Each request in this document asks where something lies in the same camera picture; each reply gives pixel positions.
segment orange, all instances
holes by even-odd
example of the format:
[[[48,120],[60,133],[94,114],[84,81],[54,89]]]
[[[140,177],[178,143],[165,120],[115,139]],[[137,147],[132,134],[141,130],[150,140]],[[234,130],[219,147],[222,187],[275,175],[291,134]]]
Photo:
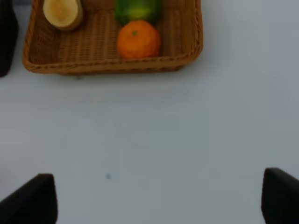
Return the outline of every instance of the orange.
[[[118,34],[117,50],[123,58],[156,57],[160,46],[158,31],[143,20],[128,23]]]

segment white surface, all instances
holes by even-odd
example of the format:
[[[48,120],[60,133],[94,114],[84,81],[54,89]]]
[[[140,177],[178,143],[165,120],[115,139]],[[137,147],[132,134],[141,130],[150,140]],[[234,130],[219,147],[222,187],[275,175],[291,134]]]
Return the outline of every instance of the white surface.
[[[299,177],[299,1],[203,0],[177,73],[0,80],[0,199],[53,173],[58,224],[262,224],[263,170]],[[106,179],[110,173],[111,180]]]

